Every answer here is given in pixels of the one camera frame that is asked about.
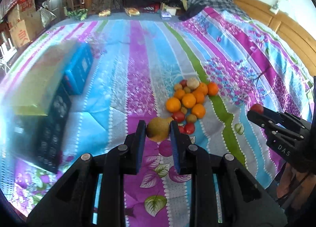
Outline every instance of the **bed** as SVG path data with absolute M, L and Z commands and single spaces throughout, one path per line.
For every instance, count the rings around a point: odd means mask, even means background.
M 94 61 L 83 94 L 71 98 L 58 173 L 2 158 L 6 171 L 13 173 L 12 205 L 27 216 L 81 154 L 108 152 L 135 132 L 141 119 L 148 123 L 156 116 L 169 117 L 165 102 L 173 95 L 173 86 L 190 77 L 215 81 L 220 88 L 218 96 L 207 97 L 206 116 L 196 122 L 192 143 L 212 154 L 229 151 L 267 188 L 283 162 L 269 150 L 262 129 L 250 123 L 246 113 L 252 104 L 261 103 L 312 119 L 313 82 L 308 70 L 312 73 L 314 68 L 304 60 L 315 41 L 300 29 L 302 43 L 292 46 L 296 36 L 288 31 L 289 19 L 277 24 L 278 15 L 260 14 L 246 0 L 234 1 L 251 17 L 258 15 L 275 27 L 298 56 L 263 24 L 210 7 L 181 23 L 145 21 L 140 16 L 69 24 L 50 29 L 35 41 L 1 83 L 2 94 L 18 85 L 41 50 L 61 40 L 90 43 Z M 125 176 L 124 181 L 128 226 L 188 226 L 191 176 L 176 173 L 168 140 L 146 139 L 139 174 Z

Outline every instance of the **screw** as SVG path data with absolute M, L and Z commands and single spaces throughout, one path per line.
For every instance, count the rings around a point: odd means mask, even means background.
M 125 144 L 121 144 L 118 146 L 119 151 L 126 151 L 128 149 L 128 146 Z
M 197 151 L 198 150 L 198 146 L 197 145 L 194 145 L 194 144 L 191 144 L 188 146 L 188 149 L 190 151 Z
M 226 154 L 226 155 L 225 155 L 225 159 L 228 160 L 228 161 L 233 161 L 234 158 L 235 158 L 235 157 L 234 157 L 232 154 Z
M 83 155 L 81 156 L 81 160 L 87 161 L 87 160 L 90 159 L 90 157 L 91 157 L 91 155 L 90 155 L 89 153 L 85 153 L 85 154 L 83 154 Z

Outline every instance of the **red tomato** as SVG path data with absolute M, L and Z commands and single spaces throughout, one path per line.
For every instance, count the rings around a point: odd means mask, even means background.
M 263 114 L 263 106 L 260 104 L 254 104 L 251 106 L 250 110 L 253 110 L 259 114 Z
M 182 126 L 178 125 L 178 128 L 179 128 L 180 133 L 185 133 L 184 128 Z
M 179 82 L 179 83 L 182 85 L 183 88 L 186 87 L 186 80 L 182 80 L 182 81 Z
M 177 121 L 178 123 L 183 122 L 185 119 L 185 114 L 182 113 L 181 111 L 178 112 L 174 112 L 171 116 L 175 121 Z
M 187 123 L 184 126 L 184 130 L 186 134 L 192 134 L 193 132 L 195 132 L 195 125 L 194 123 Z

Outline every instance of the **red fruit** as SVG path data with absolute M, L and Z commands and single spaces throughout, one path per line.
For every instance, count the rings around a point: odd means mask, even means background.
M 179 82 L 182 85 L 182 88 L 186 87 L 186 80 L 182 80 L 181 82 Z
M 177 121 L 178 123 L 183 122 L 185 119 L 185 114 L 182 113 L 181 111 L 178 112 L 174 112 L 171 116 L 175 121 Z
M 186 134 L 192 134 L 193 132 L 195 132 L 195 125 L 194 123 L 187 123 L 184 126 L 184 131 Z
M 179 128 L 180 133 L 185 133 L 184 128 L 182 126 L 178 125 L 178 128 Z
M 263 114 L 263 106 L 260 104 L 254 104 L 251 106 L 250 110 L 253 110 L 259 114 Z

